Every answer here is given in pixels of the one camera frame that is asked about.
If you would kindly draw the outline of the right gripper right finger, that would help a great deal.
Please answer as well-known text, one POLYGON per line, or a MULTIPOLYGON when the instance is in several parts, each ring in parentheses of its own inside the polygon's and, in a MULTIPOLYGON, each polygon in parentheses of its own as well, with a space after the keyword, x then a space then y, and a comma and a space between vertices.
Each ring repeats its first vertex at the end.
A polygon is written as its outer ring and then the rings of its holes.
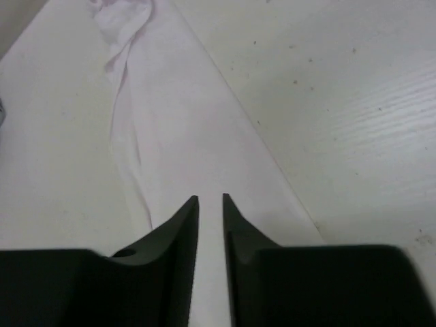
POLYGON ((406 254, 390 245, 283 247, 223 195, 233 326, 434 326, 406 254))

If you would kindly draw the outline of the white tank top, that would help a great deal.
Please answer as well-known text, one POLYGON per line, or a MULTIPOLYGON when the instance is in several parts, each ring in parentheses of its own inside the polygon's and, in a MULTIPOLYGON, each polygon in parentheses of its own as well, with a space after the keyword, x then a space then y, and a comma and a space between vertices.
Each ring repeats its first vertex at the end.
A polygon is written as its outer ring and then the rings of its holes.
POLYGON ((275 236, 318 233, 240 104, 169 1, 128 20, 113 58, 77 1, 51 1, 1 60, 1 248, 110 257, 195 196, 198 243, 187 326, 229 326, 222 195, 275 236))

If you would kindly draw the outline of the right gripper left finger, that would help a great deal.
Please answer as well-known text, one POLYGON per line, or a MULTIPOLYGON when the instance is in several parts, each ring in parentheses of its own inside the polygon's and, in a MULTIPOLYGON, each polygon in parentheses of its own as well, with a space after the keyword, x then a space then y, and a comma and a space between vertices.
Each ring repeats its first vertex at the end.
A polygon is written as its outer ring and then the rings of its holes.
POLYGON ((186 326, 198 243, 193 196, 107 257, 87 249, 1 252, 2 326, 186 326))

